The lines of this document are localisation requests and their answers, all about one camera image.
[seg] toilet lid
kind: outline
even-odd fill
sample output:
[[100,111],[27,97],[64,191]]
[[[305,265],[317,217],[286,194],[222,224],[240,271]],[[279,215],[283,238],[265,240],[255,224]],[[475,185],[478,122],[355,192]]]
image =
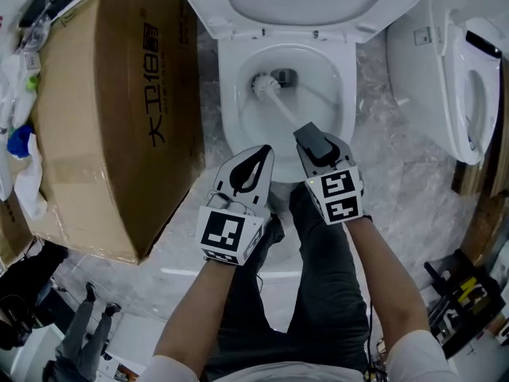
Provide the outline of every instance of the toilet lid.
[[366,42],[419,0],[189,0],[215,39],[263,30]]

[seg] toilet brush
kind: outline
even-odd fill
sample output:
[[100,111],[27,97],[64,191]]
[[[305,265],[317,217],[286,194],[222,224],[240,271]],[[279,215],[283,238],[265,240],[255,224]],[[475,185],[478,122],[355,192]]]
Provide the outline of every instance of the toilet brush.
[[259,73],[253,78],[251,82],[253,92],[256,94],[258,99],[265,100],[267,97],[271,98],[276,106],[279,107],[283,115],[292,123],[296,129],[302,127],[303,123],[296,118],[288,107],[278,98],[278,93],[281,90],[281,85],[276,81],[275,78],[266,74]]

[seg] gray pants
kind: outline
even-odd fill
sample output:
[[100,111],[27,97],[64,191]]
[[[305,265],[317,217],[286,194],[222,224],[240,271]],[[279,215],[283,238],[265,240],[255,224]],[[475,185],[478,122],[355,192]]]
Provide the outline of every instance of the gray pants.
[[276,218],[247,263],[235,271],[217,346],[203,379],[282,361],[366,371],[366,304],[346,234],[341,225],[325,224],[303,185],[292,192],[289,207],[301,240],[303,269],[288,332],[270,328],[256,282],[270,245],[284,236]]
[[101,351],[111,328],[111,317],[103,313],[94,335],[82,348],[87,325],[94,303],[85,300],[80,304],[62,343],[56,347],[56,360],[64,358],[70,361],[78,373],[91,382],[95,380]]

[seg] white shirt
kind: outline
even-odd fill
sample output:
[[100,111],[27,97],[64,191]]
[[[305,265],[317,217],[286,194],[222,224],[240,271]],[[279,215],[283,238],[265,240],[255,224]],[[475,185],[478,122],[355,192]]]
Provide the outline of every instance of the white shirt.
[[[401,338],[389,353],[390,382],[459,382],[444,352],[427,331]],[[356,370],[305,362],[278,362],[246,368],[216,382],[363,382]],[[138,382],[198,382],[194,372],[168,357],[152,358]]]

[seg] toilet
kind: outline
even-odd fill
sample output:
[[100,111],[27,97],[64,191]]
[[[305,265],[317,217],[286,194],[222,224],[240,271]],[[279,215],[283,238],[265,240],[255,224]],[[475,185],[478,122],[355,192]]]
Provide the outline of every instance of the toilet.
[[221,114],[234,154],[269,144],[273,181],[305,172],[294,127],[251,82],[260,73],[280,85],[279,99],[302,124],[350,142],[356,121],[356,43],[369,41],[419,0],[188,0],[218,40]]
[[396,103],[417,131],[469,165],[484,160],[499,108],[497,0],[421,0],[387,32]]

